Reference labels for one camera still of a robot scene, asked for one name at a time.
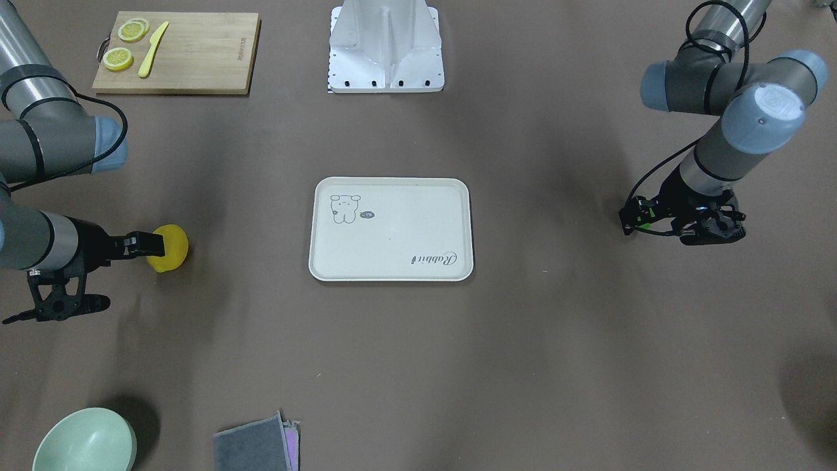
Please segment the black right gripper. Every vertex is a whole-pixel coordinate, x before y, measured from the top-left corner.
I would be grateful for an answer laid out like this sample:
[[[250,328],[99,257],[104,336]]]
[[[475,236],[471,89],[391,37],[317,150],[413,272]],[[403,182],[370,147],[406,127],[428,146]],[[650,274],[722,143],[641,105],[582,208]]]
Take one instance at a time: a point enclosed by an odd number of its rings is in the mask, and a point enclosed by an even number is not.
[[[131,232],[126,236],[111,236],[92,222],[78,218],[69,220],[75,230],[75,244],[68,262],[68,275],[90,273],[110,266],[113,260],[165,256],[163,235]]]

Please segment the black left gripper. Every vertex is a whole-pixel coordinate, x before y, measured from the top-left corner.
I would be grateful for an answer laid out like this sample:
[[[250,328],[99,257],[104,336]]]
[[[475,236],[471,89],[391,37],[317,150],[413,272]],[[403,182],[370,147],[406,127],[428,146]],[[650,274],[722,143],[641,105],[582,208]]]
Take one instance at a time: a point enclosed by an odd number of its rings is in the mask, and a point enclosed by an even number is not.
[[[706,218],[705,211],[717,211],[726,203],[723,194],[704,196],[694,191],[681,176],[681,170],[674,169],[660,186],[655,200],[633,196],[619,209],[619,220],[625,236],[640,230],[648,230],[657,221],[655,206],[662,207],[668,218],[672,218],[672,229],[682,230],[690,224]]]

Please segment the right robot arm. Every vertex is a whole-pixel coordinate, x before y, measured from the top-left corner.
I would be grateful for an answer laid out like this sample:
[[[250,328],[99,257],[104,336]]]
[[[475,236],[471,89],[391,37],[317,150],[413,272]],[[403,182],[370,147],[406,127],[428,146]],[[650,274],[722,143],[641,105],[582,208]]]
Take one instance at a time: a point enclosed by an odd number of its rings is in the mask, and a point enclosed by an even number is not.
[[[108,235],[77,218],[19,205],[17,190],[76,174],[120,169],[128,158],[128,118],[93,116],[87,101],[51,65],[12,2],[2,2],[2,268],[60,271],[78,262],[83,272],[113,260],[164,256],[163,237],[146,232]]]

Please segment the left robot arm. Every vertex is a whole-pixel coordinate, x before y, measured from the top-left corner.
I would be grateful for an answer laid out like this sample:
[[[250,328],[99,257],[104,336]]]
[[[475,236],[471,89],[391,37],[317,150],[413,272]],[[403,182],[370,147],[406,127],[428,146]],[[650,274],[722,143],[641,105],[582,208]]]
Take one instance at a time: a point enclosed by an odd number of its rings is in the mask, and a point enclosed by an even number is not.
[[[657,196],[631,190],[619,211],[626,236],[677,237],[684,245],[733,243],[745,237],[733,186],[804,123],[828,80],[825,61],[792,50],[750,63],[750,46],[766,21],[768,1],[706,1],[687,18],[675,59],[652,63],[641,81],[643,104],[658,111],[716,116],[717,122],[675,153],[677,167]]]

